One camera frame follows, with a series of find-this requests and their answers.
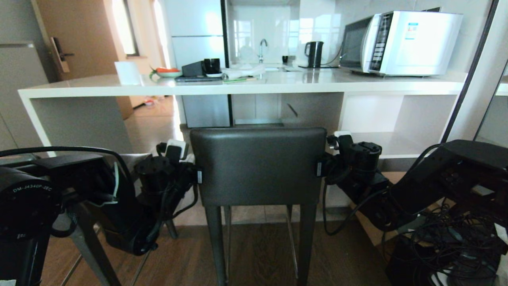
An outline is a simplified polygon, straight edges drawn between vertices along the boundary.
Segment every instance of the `dark gray bar stool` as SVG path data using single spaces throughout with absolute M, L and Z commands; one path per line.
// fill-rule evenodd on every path
M 287 205 L 289 227 L 292 205 L 300 205 L 297 277 L 298 285 L 306 285 L 321 189 L 315 167 L 325 148 L 326 130 L 207 128 L 193 129 L 190 133 L 196 165 L 203 169 L 203 184 L 199 189 L 218 285 L 228 282 L 220 207 L 225 207 L 229 228 L 231 206 L 252 205 Z

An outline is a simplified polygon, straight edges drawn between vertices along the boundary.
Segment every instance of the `white microwave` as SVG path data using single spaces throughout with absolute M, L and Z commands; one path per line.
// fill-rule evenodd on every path
M 393 11 L 346 25 L 340 67 L 387 76 L 445 74 L 462 16 Z

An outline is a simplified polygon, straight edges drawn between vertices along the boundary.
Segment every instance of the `faucet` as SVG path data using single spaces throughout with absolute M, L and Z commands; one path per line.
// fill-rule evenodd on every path
M 266 39 L 261 40 L 261 43 L 259 43 L 259 63 L 263 63 L 263 42 L 265 43 L 265 46 L 268 47 L 268 43 L 266 42 Z

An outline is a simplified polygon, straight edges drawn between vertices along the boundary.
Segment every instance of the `white cup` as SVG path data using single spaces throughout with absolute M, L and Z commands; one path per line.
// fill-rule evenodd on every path
M 138 66 L 133 62 L 115 62 L 116 73 L 121 85 L 141 84 L 141 74 Z

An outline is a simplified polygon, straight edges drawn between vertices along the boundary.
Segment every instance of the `wooden floor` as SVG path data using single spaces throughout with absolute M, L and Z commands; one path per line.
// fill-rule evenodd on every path
M 297 227 L 294 223 L 295 243 Z M 161 233 L 159 248 L 150 253 L 134 285 L 215 285 L 207 227 L 182 226 L 178 230 L 177 240 L 169 238 L 166 230 Z M 232 230 L 230 285 L 295 285 L 286 224 L 240 224 Z M 122 285 L 131 285 L 143 257 L 103 244 Z M 78 256 L 69 239 L 52 238 L 42 285 L 60 285 Z M 357 221 L 334 237 L 325 234 L 322 223 L 316 224 L 308 285 L 390 285 L 384 267 L 381 255 Z M 100 284 L 82 260 L 67 285 Z

